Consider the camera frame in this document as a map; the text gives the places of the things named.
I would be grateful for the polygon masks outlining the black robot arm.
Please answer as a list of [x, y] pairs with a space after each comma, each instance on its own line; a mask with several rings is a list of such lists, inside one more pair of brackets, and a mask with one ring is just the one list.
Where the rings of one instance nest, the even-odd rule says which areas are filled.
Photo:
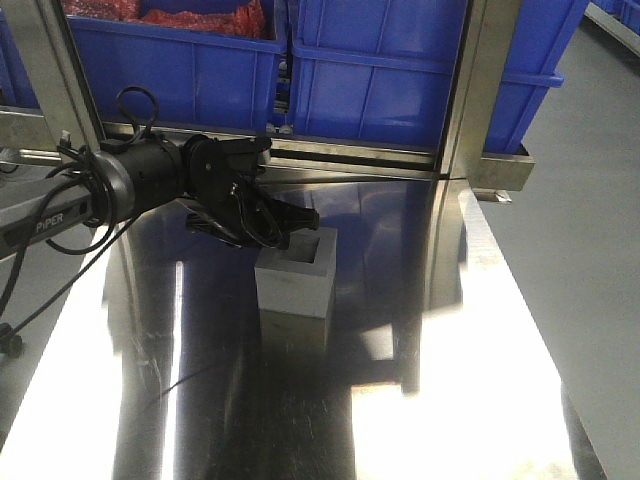
[[235, 247], [289, 246], [292, 233], [319, 227], [316, 210], [259, 188], [267, 137], [218, 140], [194, 135], [177, 146], [158, 135], [78, 152], [60, 173], [1, 190], [1, 255], [83, 223], [122, 222], [181, 200], [186, 225]]

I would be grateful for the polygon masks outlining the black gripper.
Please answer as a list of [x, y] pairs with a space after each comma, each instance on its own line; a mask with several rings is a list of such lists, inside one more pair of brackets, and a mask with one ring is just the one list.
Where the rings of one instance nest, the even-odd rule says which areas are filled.
[[219, 140], [201, 134], [183, 144], [186, 227], [237, 248], [286, 247], [285, 231], [317, 230], [315, 209], [272, 198], [256, 186], [263, 172], [259, 160], [271, 146], [263, 136]]

